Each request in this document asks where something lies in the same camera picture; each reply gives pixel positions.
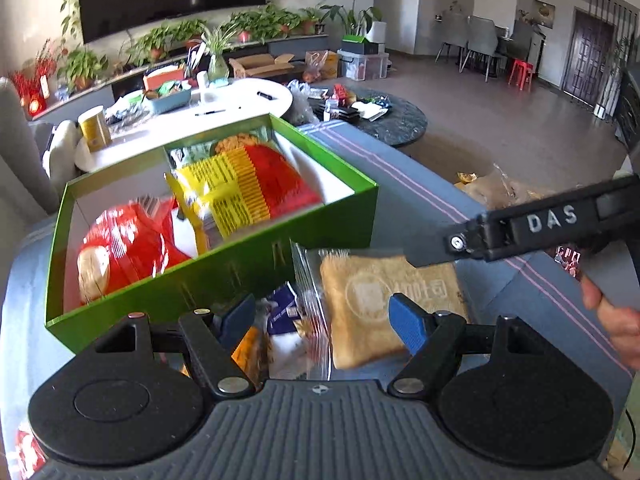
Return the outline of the person's right hand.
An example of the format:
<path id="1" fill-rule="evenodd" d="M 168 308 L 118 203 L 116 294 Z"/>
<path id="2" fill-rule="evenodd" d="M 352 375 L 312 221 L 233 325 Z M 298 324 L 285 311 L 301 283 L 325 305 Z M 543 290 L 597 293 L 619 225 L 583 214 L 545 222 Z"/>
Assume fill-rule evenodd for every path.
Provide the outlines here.
<path id="1" fill-rule="evenodd" d="M 600 288 L 582 274 L 582 300 L 593 311 L 622 362 L 638 372 L 640 367 L 640 316 L 627 307 L 614 307 Z"/>

